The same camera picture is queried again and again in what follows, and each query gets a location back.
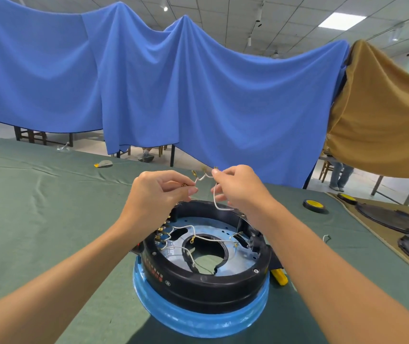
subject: shoe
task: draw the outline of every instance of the shoe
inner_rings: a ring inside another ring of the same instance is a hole
[[[154,158],[155,156],[151,155],[150,153],[148,154],[143,153],[142,156],[140,156],[137,160],[143,163],[150,163],[151,161],[153,161]]]

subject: hand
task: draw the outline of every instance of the hand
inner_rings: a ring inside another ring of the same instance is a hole
[[[215,200],[228,200],[228,204],[249,215],[267,202],[274,201],[251,167],[238,165],[224,171],[213,169],[212,176],[218,185],[211,189]]]
[[[117,226],[142,241],[161,227],[178,202],[190,201],[196,192],[194,181],[173,170],[143,172],[133,181]]]

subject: person's leg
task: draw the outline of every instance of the person's leg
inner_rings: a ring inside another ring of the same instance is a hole
[[[150,163],[151,161],[153,161],[155,156],[149,153],[152,148],[153,147],[149,147],[149,148],[143,147],[142,155],[137,160],[140,162],[144,162],[144,163]]]
[[[339,191],[338,188],[338,178],[340,176],[340,171],[342,170],[343,164],[339,162],[333,162],[332,176],[330,177],[330,185],[334,191]]]
[[[351,176],[351,174],[353,173],[354,168],[350,167],[349,165],[344,164],[343,166],[343,173],[340,176],[340,179],[338,180],[338,188],[341,192],[344,192],[344,187],[346,185],[346,183],[349,180],[349,177]]]

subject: ceiling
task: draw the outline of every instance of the ceiling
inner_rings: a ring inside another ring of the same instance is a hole
[[[333,40],[366,39],[388,55],[409,51],[409,0],[265,0],[262,26],[254,27],[262,0],[12,0],[41,11],[83,13],[121,1],[155,30],[163,30],[188,15],[217,42],[232,50],[288,58]],[[334,11],[367,16],[348,31],[319,28]],[[389,31],[400,22],[400,40],[390,42]],[[247,46],[247,37],[252,45]]]

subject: blue plastic ring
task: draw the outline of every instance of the blue plastic ring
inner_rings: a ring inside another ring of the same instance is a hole
[[[270,277],[267,273],[265,283],[257,297],[240,310],[226,314],[201,314],[175,306],[156,293],[145,278],[139,256],[133,270],[134,289],[150,315],[179,333],[197,338],[226,337],[252,325],[265,308],[269,283]]]

